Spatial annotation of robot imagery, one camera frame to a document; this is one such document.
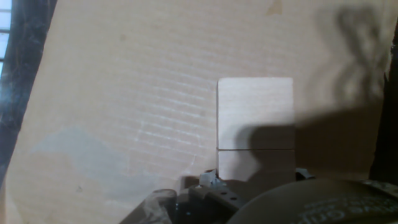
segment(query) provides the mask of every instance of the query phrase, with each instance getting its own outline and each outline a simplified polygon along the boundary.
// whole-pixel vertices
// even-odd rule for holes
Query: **corrugated cardboard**
[[[292,77],[298,166],[364,177],[380,103],[359,107],[335,90],[364,70],[336,18],[365,2],[381,24],[377,41],[361,26],[366,46],[388,50],[388,0],[59,0],[3,186],[4,221],[118,223],[152,190],[215,168],[222,77]]]

